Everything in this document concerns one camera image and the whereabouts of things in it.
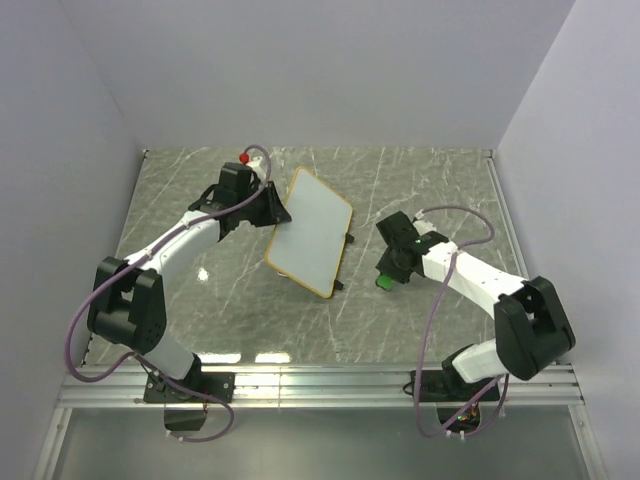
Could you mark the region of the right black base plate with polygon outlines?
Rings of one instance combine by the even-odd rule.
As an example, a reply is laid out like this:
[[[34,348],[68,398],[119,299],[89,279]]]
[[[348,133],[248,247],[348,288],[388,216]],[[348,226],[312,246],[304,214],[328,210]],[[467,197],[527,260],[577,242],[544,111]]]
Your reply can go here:
[[[416,370],[409,372],[410,381],[402,390],[406,395],[413,396]],[[483,379],[476,383],[465,383],[455,372],[444,370],[422,370],[420,384],[420,402],[467,402],[482,388],[489,384],[490,379]],[[487,390],[479,401],[498,401],[500,399],[499,387],[494,385]]]

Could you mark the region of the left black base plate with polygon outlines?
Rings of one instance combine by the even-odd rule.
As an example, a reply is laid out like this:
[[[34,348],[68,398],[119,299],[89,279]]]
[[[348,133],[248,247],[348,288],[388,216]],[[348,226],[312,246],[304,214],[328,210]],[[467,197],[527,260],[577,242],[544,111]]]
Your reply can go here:
[[[210,402],[210,397],[230,403],[236,375],[231,372],[204,372],[194,379],[167,379],[162,374],[149,374],[143,394],[147,404]]]

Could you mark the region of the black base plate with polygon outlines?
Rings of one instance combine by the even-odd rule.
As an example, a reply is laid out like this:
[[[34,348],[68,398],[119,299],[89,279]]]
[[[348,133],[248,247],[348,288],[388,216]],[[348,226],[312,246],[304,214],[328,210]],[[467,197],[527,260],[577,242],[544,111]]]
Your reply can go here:
[[[230,403],[236,375],[231,372],[204,372],[194,379],[167,379],[162,374],[149,374],[143,394],[147,404],[210,402],[210,397]]]
[[[409,372],[410,381],[402,390],[406,395],[413,396],[416,370]],[[482,388],[489,384],[490,379],[483,379],[476,383],[465,383],[455,372],[444,370],[422,370],[420,384],[420,402],[467,402]],[[494,385],[487,390],[479,401],[498,401],[500,399],[499,387]]]

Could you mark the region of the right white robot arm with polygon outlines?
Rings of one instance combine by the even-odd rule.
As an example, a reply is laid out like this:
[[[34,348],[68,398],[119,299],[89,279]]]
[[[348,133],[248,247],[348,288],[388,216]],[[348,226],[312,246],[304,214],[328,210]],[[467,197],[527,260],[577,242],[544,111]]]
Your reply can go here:
[[[576,338],[554,285],[500,271],[432,231],[392,240],[376,265],[376,284],[388,290],[413,274],[437,281],[467,298],[494,320],[495,337],[468,346],[442,362],[444,393],[466,398],[477,382],[510,374],[536,376],[575,347]]]

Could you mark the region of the white board with orange frame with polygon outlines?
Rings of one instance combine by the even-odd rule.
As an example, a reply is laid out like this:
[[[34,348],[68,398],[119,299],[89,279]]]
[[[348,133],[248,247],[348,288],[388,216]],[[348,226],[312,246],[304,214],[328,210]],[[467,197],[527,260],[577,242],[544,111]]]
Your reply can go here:
[[[296,169],[285,208],[291,220],[273,230],[265,262],[321,298],[337,289],[352,205],[305,167]]]

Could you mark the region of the aluminium mounting rail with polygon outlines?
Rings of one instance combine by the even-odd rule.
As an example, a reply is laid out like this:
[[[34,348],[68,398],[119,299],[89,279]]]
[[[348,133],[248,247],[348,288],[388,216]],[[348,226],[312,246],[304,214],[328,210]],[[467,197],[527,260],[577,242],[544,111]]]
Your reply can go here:
[[[404,408],[413,405],[402,391],[409,364],[223,364],[206,365],[211,373],[235,374],[231,405],[242,408]],[[125,365],[105,380],[85,384],[65,378],[59,408],[136,408],[143,401],[146,373]],[[508,406],[582,405],[584,397],[569,365],[552,365],[530,381],[511,379]]]

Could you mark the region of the green whiteboard eraser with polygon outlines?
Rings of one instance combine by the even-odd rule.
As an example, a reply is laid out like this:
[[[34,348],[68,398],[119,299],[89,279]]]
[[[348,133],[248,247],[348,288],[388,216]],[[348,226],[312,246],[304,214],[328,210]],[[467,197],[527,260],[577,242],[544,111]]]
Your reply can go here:
[[[380,274],[375,281],[375,284],[377,287],[385,290],[385,291],[390,291],[393,285],[393,279],[385,274]]]

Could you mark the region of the right side aluminium rail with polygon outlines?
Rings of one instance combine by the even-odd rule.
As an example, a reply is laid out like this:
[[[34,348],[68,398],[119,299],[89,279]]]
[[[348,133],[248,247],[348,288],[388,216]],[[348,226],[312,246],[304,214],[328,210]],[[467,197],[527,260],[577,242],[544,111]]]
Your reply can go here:
[[[506,197],[504,195],[504,191],[502,189],[502,185],[499,179],[498,171],[495,165],[494,159],[494,150],[493,149],[483,149],[482,150],[483,158],[487,164],[487,168],[489,171],[489,175],[491,178],[491,182],[494,188],[494,191],[497,195],[499,209],[503,218],[503,222],[505,224],[507,236],[509,239],[509,244],[511,246],[511,250],[514,254],[515,261],[517,264],[517,270],[521,277],[529,279],[530,274],[526,265],[526,261],[524,259],[519,240],[517,237],[517,233],[511,218],[511,214],[509,211],[509,207],[506,201]]]

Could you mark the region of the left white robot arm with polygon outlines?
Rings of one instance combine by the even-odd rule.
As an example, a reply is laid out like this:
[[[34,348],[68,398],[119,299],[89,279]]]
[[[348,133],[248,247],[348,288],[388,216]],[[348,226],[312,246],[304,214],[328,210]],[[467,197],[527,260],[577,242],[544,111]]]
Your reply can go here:
[[[196,399],[202,390],[202,362],[168,331],[165,287],[240,223],[260,228],[290,220],[272,181],[254,176],[219,181],[148,247],[125,259],[101,261],[86,303],[89,331],[128,347],[129,356],[137,356],[168,378],[166,388],[178,401]]]

